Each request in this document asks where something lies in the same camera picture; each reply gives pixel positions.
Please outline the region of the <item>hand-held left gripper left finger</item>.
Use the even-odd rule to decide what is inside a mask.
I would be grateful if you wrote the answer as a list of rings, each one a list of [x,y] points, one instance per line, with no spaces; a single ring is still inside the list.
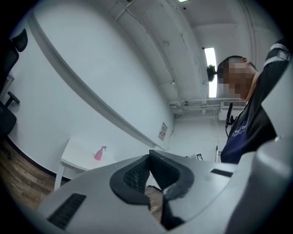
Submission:
[[[47,196],[38,212],[69,234],[163,234],[144,193],[147,156],[82,173]]]

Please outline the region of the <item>black office chair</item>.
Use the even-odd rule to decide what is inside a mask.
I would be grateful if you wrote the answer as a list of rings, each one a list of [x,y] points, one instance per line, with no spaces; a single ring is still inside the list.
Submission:
[[[23,52],[28,44],[27,31],[23,29],[20,34],[7,39],[0,43],[0,94],[3,91],[6,78],[8,77],[11,69],[19,60],[19,53]],[[16,124],[16,116],[8,109],[8,106],[14,101],[19,104],[19,99],[8,92],[9,99],[4,104],[0,101],[0,149],[6,152],[7,158],[11,159],[11,153],[7,150],[1,141],[5,139],[12,131]]]

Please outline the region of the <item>paper wall notice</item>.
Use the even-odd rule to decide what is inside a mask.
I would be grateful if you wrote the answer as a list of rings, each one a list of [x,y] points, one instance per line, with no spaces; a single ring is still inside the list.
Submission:
[[[161,126],[161,129],[159,131],[159,134],[158,134],[158,138],[161,140],[161,141],[164,141],[164,138],[165,138],[165,135],[166,135],[166,132],[167,132],[167,125],[163,122],[162,123],[162,126]]]

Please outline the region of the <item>white air conditioner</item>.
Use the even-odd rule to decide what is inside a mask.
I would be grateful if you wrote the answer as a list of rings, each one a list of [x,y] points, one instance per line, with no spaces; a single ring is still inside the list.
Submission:
[[[233,104],[230,115],[235,119],[246,106],[245,101],[226,100],[221,102],[218,118],[220,121],[225,121],[229,111],[230,104]]]

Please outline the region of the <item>black chest-mounted device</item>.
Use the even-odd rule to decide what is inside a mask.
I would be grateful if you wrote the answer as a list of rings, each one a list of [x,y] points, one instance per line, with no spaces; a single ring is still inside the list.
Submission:
[[[233,109],[233,103],[231,102],[229,104],[229,109],[228,109],[226,123],[225,123],[225,132],[227,137],[228,137],[228,131],[227,131],[228,126],[232,126],[235,122],[233,115],[231,115],[232,109]]]

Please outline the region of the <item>white table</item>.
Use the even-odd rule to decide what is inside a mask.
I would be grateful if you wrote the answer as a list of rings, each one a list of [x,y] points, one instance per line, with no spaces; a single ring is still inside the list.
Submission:
[[[72,169],[77,173],[82,173],[84,171],[107,166],[117,162],[105,150],[103,150],[101,160],[95,160],[94,156],[95,154],[86,150],[85,147],[83,147],[77,140],[70,138],[60,159],[54,183],[54,190],[60,188],[65,168]]]

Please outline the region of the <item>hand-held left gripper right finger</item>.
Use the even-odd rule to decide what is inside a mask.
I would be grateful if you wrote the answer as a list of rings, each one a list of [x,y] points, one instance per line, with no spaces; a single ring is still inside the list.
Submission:
[[[163,191],[159,224],[151,230],[226,230],[237,203],[230,188],[238,166],[151,150],[149,168]]]

